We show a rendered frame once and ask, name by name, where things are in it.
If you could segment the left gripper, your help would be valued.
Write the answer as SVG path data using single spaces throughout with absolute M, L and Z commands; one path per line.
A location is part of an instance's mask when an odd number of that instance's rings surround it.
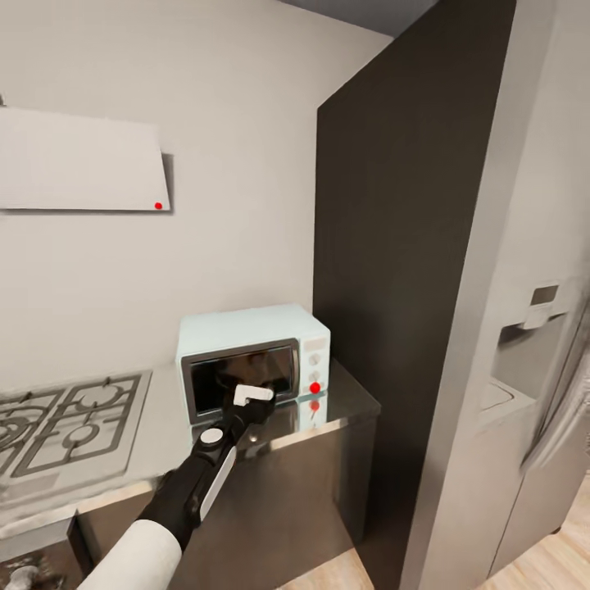
M 251 401 L 245 406 L 234 404 L 234 395 L 228 395 L 224 399 L 224 415 L 235 415 L 238 417 L 247 430 L 250 424 L 264 424 L 270 415 L 275 411 L 276 397 L 272 397 L 268 402 L 263 402 L 257 398 L 251 398 Z

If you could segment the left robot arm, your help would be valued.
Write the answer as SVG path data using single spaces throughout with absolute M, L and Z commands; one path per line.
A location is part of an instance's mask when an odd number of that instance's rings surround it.
M 166 590 L 236 460 L 250 424 L 275 411 L 271 389 L 238 384 L 178 470 L 169 470 L 146 509 L 76 590 Z

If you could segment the microwave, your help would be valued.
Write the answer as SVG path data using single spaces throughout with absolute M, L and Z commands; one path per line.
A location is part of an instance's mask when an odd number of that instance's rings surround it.
M 224 417 L 238 384 L 271 389 L 276 402 L 328 387 L 330 330 L 299 304 L 192 315 L 176 354 L 186 424 Z

